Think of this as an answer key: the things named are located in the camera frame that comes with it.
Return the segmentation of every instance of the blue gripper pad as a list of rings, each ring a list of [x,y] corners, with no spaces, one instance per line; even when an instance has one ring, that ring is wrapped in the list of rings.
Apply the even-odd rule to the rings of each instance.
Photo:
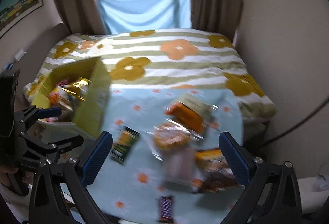
[[[223,132],[218,139],[218,146],[230,166],[236,181],[245,186],[250,185],[255,170],[250,153],[234,140],[229,132]]]
[[[47,109],[40,109],[37,113],[37,117],[39,119],[49,118],[53,116],[60,116],[62,110],[59,107],[52,107]]]
[[[92,147],[83,151],[78,163],[78,172],[81,184],[86,187],[92,184],[98,175],[105,159],[112,149],[113,138],[111,133],[103,131]]]

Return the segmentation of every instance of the light blue bedsheet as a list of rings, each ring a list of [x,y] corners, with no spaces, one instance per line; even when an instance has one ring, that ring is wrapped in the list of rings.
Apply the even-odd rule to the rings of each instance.
[[[142,134],[152,131],[164,121],[166,106],[187,90],[111,90],[104,117],[103,130],[112,133],[114,140],[126,125]],[[235,96],[230,90],[192,90],[205,103],[218,106],[213,127],[199,149],[218,147],[221,132],[229,131],[242,144],[242,118]],[[162,162],[151,153],[145,140],[133,146],[124,165],[108,157],[95,182],[87,187],[100,209],[142,224],[156,224],[159,219],[160,196],[174,197],[173,217],[179,224],[220,223],[241,195],[236,187],[218,193],[191,194],[187,188],[163,189]],[[66,185],[62,189],[68,192]]]

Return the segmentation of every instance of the wall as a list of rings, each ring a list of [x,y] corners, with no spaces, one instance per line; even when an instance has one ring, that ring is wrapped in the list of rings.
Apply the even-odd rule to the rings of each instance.
[[[43,0],[43,4],[0,38],[0,71],[17,51],[27,49],[39,35],[62,22],[53,0]]]
[[[244,0],[236,47],[278,108],[265,139],[299,122],[329,94],[328,30],[328,0]],[[329,159],[328,120],[329,106],[264,148],[270,161],[291,161],[299,178],[316,175]]]

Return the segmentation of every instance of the striped duvet cover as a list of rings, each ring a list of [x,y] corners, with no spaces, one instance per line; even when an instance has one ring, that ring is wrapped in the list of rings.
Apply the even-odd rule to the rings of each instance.
[[[73,34],[48,53],[37,78],[25,86],[29,101],[54,67],[101,56],[113,79],[111,88],[228,88],[244,122],[265,121],[275,106],[248,74],[228,38],[195,29],[158,29],[106,36]]]

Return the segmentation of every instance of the person's hand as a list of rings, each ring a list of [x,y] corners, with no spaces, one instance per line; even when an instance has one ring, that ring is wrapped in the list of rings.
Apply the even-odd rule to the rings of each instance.
[[[8,179],[8,174],[15,174],[18,171],[17,168],[12,168],[12,167],[6,167],[0,165],[0,182],[6,186],[10,187],[10,181]],[[32,172],[25,172],[25,176],[22,178],[22,182],[26,184],[32,184],[33,183],[33,173]]]

